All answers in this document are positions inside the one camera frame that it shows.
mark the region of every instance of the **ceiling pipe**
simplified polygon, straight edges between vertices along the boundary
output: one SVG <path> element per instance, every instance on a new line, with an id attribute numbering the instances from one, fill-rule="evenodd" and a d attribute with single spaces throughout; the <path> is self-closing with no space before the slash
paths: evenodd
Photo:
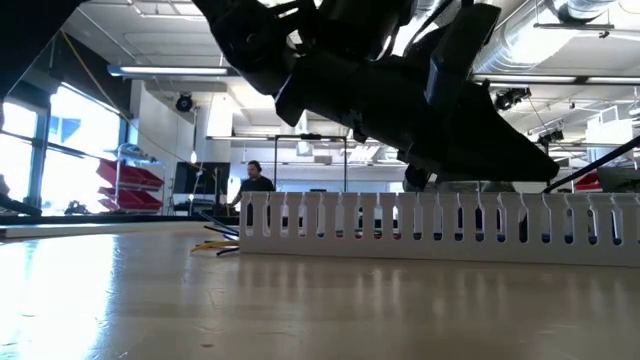
<path id="1" fill-rule="evenodd" d="M 476 58 L 476 73 L 527 72 L 558 52 L 579 33 L 544 29 L 543 23 L 583 25 L 618 0 L 529 0 L 501 24 Z"/>

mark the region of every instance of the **ceiling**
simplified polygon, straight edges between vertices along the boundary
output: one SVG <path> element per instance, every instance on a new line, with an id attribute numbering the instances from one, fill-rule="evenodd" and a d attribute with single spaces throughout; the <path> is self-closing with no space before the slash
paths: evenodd
<path id="1" fill-rule="evenodd" d="M 501 6 L 501 20 L 505 20 L 525 1 L 484 2 Z M 622 0 L 621 4 L 609 13 L 617 30 L 611 36 L 599 39 L 598 33 L 581 33 L 532 71 L 640 75 L 640 1 Z M 226 65 L 208 24 L 198 16 L 198 10 L 188 0 L 136 0 L 135 6 L 130 0 L 93 0 L 81 5 L 64 29 L 112 64 Z M 237 132 L 278 131 L 282 122 L 275 114 L 271 97 L 259 94 L 241 78 L 217 81 L 226 83 L 241 110 L 234 118 Z M 179 88 L 175 82 L 156 82 L 155 91 L 171 99 L 178 95 Z M 569 140 L 584 135 L 586 118 L 593 114 L 580 108 L 601 109 L 612 101 L 634 98 L 632 87 L 533 86 L 531 91 L 531 102 L 525 101 L 504 113 L 505 119 L 517 130 L 527 132 L 542 122 L 564 118 L 565 137 Z M 208 102 L 211 94 L 205 86 L 194 92 L 194 99 Z M 572 102 L 577 104 L 574 109 L 570 108 Z M 315 114 L 310 114 L 309 120 L 310 130 L 314 126 L 324 133 L 339 129 Z"/>

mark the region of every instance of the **robotic arm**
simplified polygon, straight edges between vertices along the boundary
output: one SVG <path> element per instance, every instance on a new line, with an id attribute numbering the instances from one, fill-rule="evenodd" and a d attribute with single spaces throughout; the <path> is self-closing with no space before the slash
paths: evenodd
<path id="1" fill-rule="evenodd" d="M 500 9 L 463 7 L 449 25 L 390 55 L 416 0 L 194 0 L 228 62 L 295 126 L 307 109 L 398 149 L 442 179 L 547 181 L 558 165 L 468 80 Z M 302 44 L 288 35 L 298 31 Z"/>

